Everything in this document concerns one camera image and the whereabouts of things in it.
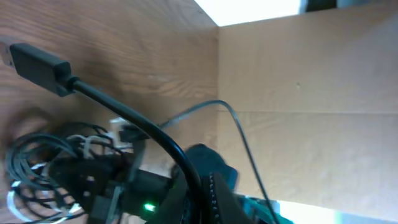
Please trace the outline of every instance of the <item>gray cable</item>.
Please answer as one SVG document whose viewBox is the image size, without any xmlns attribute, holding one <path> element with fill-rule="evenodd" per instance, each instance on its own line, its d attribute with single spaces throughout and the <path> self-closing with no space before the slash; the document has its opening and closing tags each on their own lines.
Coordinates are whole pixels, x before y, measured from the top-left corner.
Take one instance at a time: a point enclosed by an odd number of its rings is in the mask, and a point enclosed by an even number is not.
<svg viewBox="0 0 398 224">
<path fill-rule="evenodd" d="M 272 215 L 272 218 L 274 219 L 274 223 L 275 224 L 279 224 L 279 220 L 277 218 L 277 215 L 275 214 L 274 209 L 272 208 L 271 201 L 269 200 L 269 197 L 267 195 L 266 189 L 265 189 L 264 185 L 262 184 L 260 175 L 258 173 L 256 164 L 254 162 L 253 156 L 252 156 L 251 151 L 250 151 L 250 147 L 249 147 L 248 141 L 246 139 L 246 136 L 244 135 L 241 123 L 239 122 L 239 118 L 236 115 L 235 110 L 232 109 L 232 107 L 229 104 L 227 104 L 227 102 L 225 102 L 223 100 L 209 100 L 209 101 L 205 101 L 203 103 L 199 103 L 199 104 L 197 104 L 195 106 L 192 106 L 191 108 L 189 108 L 189 109 L 187 109 L 187 110 L 185 110 L 185 111 L 183 111 L 183 112 L 181 112 L 181 113 L 169 118 L 166 122 L 160 124 L 159 127 L 161 129 L 168 128 L 171 125 L 177 124 L 180 120 L 188 118 L 193 112 L 196 112 L 197 110 L 202 109 L 202 108 L 204 108 L 206 106 L 210 106 L 210 105 L 223 105 L 223 106 L 225 106 L 228 109 L 229 113 L 231 114 L 232 118 L 234 119 L 235 125 L 238 128 L 239 134 L 241 135 L 241 138 L 242 138 L 242 142 L 243 142 L 244 148 L 245 148 L 246 153 L 248 155 L 248 158 L 250 160 L 251 167 L 252 167 L 252 169 L 254 171 L 254 174 L 256 175 L 256 179 L 257 179 L 257 182 L 258 182 L 258 184 L 260 186 L 261 193 L 264 196 L 264 199 L 266 201 L 267 208 L 269 209 L 269 211 L 270 211 L 270 213 Z"/>
</svg>

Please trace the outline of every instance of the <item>wood grain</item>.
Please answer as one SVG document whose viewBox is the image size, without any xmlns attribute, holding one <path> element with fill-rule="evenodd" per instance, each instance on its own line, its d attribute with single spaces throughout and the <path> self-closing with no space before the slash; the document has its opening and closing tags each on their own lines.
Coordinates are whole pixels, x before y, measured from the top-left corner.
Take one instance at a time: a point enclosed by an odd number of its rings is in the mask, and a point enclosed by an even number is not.
<svg viewBox="0 0 398 224">
<path fill-rule="evenodd" d="M 238 111 L 398 113 L 397 12 L 381 1 L 221 27 L 219 97 Z"/>
<path fill-rule="evenodd" d="M 398 115 L 238 112 L 270 198 L 398 221 Z M 261 197 L 228 112 L 218 150 Z"/>
<path fill-rule="evenodd" d="M 155 122 L 216 98 L 218 28 L 193 0 L 2 1 L 0 8 L 0 35 L 69 60 L 74 74 Z M 54 123 L 106 126 L 115 117 L 82 96 L 58 98 L 0 66 L 0 128 L 32 108 L 52 114 Z M 209 109 L 168 133 L 182 147 L 215 146 L 215 127 L 216 111 Z M 1 129 L 2 136 L 9 132 Z M 167 175 L 171 164 L 149 144 L 145 169 Z M 1 215 L 0 223 L 8 218 Z"/>
</svg>

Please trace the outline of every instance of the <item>wooden table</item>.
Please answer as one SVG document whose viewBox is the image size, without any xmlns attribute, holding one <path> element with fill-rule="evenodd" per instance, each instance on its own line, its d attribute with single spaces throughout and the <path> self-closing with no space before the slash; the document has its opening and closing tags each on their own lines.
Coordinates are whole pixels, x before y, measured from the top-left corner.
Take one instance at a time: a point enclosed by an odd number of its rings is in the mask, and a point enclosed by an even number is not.
<svg viewBox="0 0 398 224">
<path fill-rule="evenodd" d="M 0 35 L 69 60 L 75 75 L 155 122 L 216 98 L 218 28 L 193 0 L 1 1 L 0 9 Z M 5 65 L 0 113 L 3 153 L 21 115 L 105 126 L 116 117 L 83 96 L 59 98 Z M 214 147 L 216 110 L 203 110 L 167 132 L 182 147 Z M 144 169 L 167 175 L 172 164 L 149 143 Z M 7 184 L 0 189 L 0 223 L 17 222 L 6 211 Z"/>
</svg>

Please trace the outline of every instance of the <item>green light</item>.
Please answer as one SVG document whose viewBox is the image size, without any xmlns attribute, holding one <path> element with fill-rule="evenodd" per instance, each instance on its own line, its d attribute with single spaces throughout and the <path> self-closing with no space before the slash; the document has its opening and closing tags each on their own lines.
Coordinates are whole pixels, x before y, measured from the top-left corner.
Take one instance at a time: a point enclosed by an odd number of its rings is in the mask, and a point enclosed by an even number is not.
<svg viewBox="0 0 398 224">
<path fill-rule="evenodd" d="M 146 210 L 148 210 L 148 211 L 154 212 L 156 206 L 153 205 L 153 204 L 146 203 L 146 204 L 144 205 L 144 208 L 145 208 Z"/>
</svg>

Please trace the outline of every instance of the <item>black connector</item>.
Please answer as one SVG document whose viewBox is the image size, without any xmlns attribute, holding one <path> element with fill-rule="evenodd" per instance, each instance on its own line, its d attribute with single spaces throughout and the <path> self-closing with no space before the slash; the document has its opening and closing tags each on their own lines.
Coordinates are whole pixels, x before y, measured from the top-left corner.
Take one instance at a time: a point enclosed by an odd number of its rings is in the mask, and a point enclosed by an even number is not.
<svg viewBox="0 0 398 224">
<path fill-rule="evenodd" d="M 6 37 L 0 38 L 0 48 L 3 62 L 15 68 L 18 75 L 58 96 L 73 93 L 68 84 L 77 77 L 72 76 L 69 62 Z"/>
</svg>

